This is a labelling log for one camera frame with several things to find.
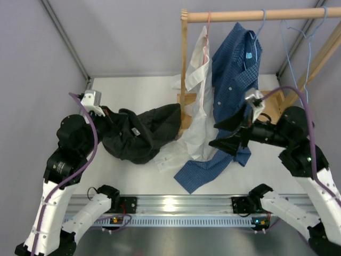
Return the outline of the black pinstripe shirt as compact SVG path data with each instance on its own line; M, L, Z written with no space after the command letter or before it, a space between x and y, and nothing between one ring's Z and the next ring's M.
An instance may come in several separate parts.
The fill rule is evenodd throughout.
M181 127L181 105L173 103L139 115L121 108L117 113L102 107L111 130L103 136L105 150L115 158L134 164L146 164L161 147L178 137Z

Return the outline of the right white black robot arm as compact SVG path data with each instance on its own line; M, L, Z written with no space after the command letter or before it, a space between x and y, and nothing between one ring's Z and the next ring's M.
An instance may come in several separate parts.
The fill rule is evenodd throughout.
M256 141L283 148L279 159L307 193L317 214L310 214L277 194L273 188L260 184L246 197L234 200L234 212L269 212L295 228L317 255L340 255L340 193L333 182L329 163L316 147L313 157L308 139L305 110L291 106L284 110L276 124L252 121L244 117L246 106L232 117L215 124L229 135L209 145L236 156L240 147Z

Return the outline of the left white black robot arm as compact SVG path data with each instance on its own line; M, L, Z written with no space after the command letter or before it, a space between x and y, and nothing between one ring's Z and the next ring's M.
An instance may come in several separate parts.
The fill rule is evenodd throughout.
M90 122L74 114L61 122L57 131L57 150L46 163L43 194L31 233L15 248L15 255L73 255L81 238L104 213L120 208L119 190L108 185L97 189L95 196L71 220L65 222L69 201L90 164L88 156L113 127L109 108L104 114L90 113Z

